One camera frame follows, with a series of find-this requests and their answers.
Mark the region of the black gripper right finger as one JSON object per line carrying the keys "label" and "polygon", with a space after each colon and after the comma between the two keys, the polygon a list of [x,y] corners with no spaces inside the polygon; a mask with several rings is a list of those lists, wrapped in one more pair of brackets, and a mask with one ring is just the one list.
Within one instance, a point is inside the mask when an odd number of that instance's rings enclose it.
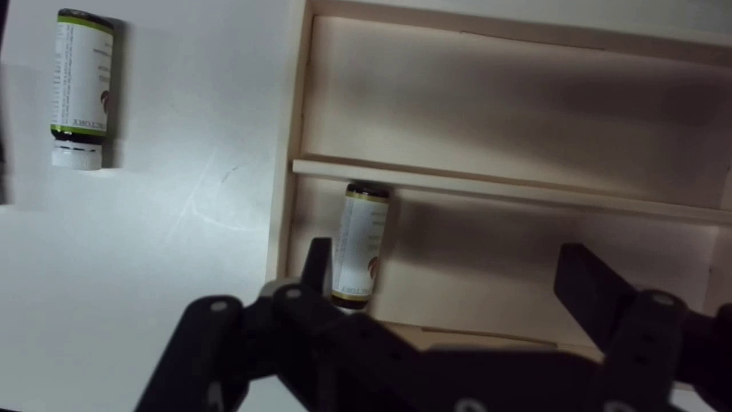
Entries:
{"label": "black gripper right finger", "polygon": [[587,406],[599,412],[680,412],[675,382],[732,412],[732,304],[714,316],[678,295],[637,288],[592,249],[566,243],[554,294],[605,352]]}

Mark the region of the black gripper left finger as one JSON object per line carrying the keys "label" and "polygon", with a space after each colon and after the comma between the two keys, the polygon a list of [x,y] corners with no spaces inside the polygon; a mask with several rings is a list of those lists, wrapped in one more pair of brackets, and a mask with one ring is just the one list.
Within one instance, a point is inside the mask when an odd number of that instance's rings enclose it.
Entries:
{"label": "black gripper left finger", "polygon": [[276,375],[308,412],[399,412],[354,361],[275,310],[275,290],[191,303],[133,412],[239,412],[249,384]]}

